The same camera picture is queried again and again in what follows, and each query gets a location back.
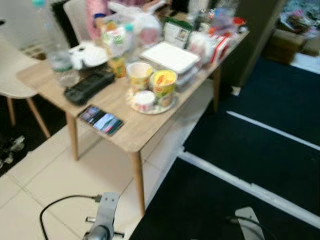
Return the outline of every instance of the black cable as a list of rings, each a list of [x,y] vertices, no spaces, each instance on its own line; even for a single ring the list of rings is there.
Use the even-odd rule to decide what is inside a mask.
[[[228,222],[232,223],[232,224],[239,224],[239,222],[235,222],[233,220],[238,220],[238,219],[241,219],[241,220],[245,220],[245,221],[248,221],[250,223],[253,223],[257,226],[259,226],[261,229],[263,229],[266,233],[268,233],[274,240],[277,240],[277,238],[275,237],[275,235],[273,235],[273,233],[271,231],[268,230],[268,228],[266,228],[264,225],[262,225],[261,223],[257,222],[257,221],[254,221],[248,217],[244,217],[244,216],[227,216],[225,218]]]
[[[42,211],[40,212],[40,215],[39,215],[39,219],[40,219],[40,225],[41,225],[41,230],[42,230],[42,233],[43,233],[43,236],[44,236],[44,239],[45,240],[49,240],[48,239],[48,236],[47,236],[47,232],[46,232],[46,229],[45,229],[45,226],[44,226],[44,222],[42,220],[42,217],[43,217],[43,214],[45,213],[45,211],[52,205],[62,201],[62,200],[65,200],[65,199],[70,199],[70,198],[87,198],[87,199],[93,199],[97,202],[97,200],[99,200],[99,195],[98,196],[88,196],[88,195],[70,195],[70,196],[65,196],[63,198],[60,198],[58,200],[55,200],[53,201],[52,203],[50,203],[49,205],[47,205],[44,209],[42,209]]]

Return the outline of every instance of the white chair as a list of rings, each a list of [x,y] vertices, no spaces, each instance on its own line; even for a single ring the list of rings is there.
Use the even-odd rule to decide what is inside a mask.
[[[86,1],[70,0],[63,5],[63,9],[67,14],[76,38],[79,43],[82,41],[91,41],[90,34],[87,30],[86,18]]]
[[[6,97],[11,124],[16,125],[13,99],[26,99],[44,135],[50,138],[50,133],[32,100],[37,93],[16,77],[17,72],[36,63],[37,60],[22,54],[0,35],[0,95]]]

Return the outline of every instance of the white tray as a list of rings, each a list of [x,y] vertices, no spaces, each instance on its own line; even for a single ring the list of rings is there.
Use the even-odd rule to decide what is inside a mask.
[[[164,41],[144,51],[141,57],[177,74],[184,74],[200,60],[198,55]]]

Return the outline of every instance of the phone screen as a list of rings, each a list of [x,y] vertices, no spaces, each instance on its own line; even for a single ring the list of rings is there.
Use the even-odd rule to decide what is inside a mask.
[[[102,111],[96,106],[89,106],[80,113],[79,117],[92,125],[95,129],[111,136],[124,124],[123,121],[112,115]]]

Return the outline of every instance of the chair leg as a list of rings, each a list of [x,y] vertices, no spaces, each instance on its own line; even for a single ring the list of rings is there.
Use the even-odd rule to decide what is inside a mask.
[[[11,125],[12,127],[14,127],[16,125],[16,116],[15,116],[14,103],[12,101],[12,98],[6,97],[6,103],[8,104]]]
[[[47,139],[50,138],[50,132],[48,131],[48,129],[47,129],[47,127],[46,127],[41,115],[39,114],[39,112],[38,112],[38,110],[37,110],[37,108],[36,108],[36,106],[34,104],[34,101],[32,101],[31,98],[27,98],[26,101],[27,101],[27,103],[28,103],[28,105],[29,105],[29,107],[30,107],[35,119],[37,120],[41,130],[43,131],[44,135],[46,136]]]

